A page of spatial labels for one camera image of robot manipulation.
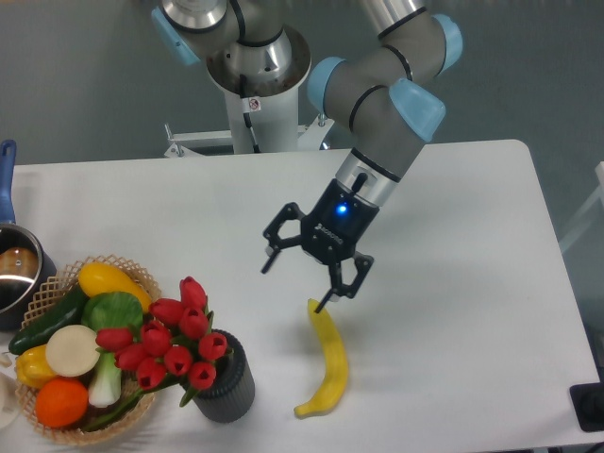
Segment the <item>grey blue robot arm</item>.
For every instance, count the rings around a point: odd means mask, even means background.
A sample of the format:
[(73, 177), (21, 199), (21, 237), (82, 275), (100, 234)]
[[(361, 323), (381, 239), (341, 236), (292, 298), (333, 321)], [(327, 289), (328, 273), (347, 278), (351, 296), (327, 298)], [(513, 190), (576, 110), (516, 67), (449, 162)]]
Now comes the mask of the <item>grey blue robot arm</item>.
[(182, 63), (204, 62), (225, 96), (238, 154), (291, 151), (298, 89), (320, 114), (356, 136), (310, 212), (285, 205), (264, 230), (268, 257), (298, 246), (329, 272), (327, 298), (354, 297), (373, 260), (357, 243), (445, 117), (424, 85), (461, 56), (447, 16), (421, 1), (365, 1), (379, 46), (363, 59), (313, 62), (280, 1), (162, 1), (151, 17)]

